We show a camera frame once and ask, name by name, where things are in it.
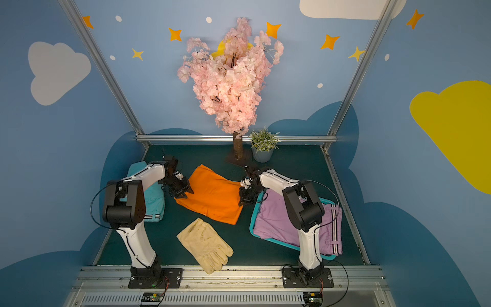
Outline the orange garment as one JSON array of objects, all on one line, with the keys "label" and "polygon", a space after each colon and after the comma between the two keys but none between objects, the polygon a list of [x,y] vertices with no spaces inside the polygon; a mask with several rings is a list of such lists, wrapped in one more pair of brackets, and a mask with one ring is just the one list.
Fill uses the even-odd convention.
[{"label": "orange garment", "polygon": [[236,225],[242,212],[239,182],[225,179],[200,165],[189,178],[189,184],[193,193],[187,193],[186,198],[177,198],[179,205],[211,220]]}]

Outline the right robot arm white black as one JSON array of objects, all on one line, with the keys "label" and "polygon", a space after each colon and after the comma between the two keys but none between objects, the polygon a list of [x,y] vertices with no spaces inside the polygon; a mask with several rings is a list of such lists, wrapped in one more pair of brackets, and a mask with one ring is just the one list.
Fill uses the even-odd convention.
[{"label": "right robot arm white black", "polygon": [[283,196],[286,212],[299,235],[299,274],[305,282],[323,273],[318,231],[325,214],[318,194],[310,182],[290,179],[275,170],[245,166],[240,181],[239,205],[251,205],[265,189]]}]

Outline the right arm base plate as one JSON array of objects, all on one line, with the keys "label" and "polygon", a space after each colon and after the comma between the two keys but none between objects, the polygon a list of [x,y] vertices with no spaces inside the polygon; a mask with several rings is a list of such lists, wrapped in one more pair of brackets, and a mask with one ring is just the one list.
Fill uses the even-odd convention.
[{"label": "right arm base plate", "polygon": [[331,270],[323,267],[319,276],[308,278],[298,267],[283,266],[281,268],[283,287],[286,289],[300,288],[334,288]]}]

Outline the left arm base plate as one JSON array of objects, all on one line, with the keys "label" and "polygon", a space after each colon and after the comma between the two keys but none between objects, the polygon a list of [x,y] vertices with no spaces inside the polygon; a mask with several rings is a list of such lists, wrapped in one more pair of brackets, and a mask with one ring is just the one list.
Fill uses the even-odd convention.
[{"label": "left arm base plate", "polygon": [[183,269],[171,268],[130,268],[131,277],[129,289],[178,289],[183,275]]}]

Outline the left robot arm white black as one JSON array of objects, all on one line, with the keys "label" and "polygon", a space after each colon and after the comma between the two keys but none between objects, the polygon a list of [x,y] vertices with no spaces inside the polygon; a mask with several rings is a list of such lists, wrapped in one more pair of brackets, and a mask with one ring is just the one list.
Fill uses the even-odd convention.
[{"label": "left robot arm white black", "polygon": [[189,181],[178,170],[178,159],[173,156],[145,164],[142,170],[112,180],[106,186],[102,217],[124,241],[131,259],[133,281],[157,283],[163,279],[160,260],[144,228],[147,213],[144,192],[155,184],[166,185],[171,196],[177,198],[187,198],[187,193],[193,193]]}]

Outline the teal garment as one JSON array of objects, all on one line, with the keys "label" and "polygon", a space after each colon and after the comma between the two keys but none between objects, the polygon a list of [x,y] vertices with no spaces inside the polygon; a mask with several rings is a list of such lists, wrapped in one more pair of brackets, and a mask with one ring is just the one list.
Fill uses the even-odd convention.
[{"label": "teal garment", "polygon": [[121,183],[126,192],[122,201],[129,201],[129,205],[138,205],[133,208],[135,216],[143,214],[142,205],[145,204],[144,221],[159,222],[163,218],[165,209],[164,192],[162,185],[159,184],[159,181],[166,176],[164,165],[134,163],[130,166],[128,175]]}]

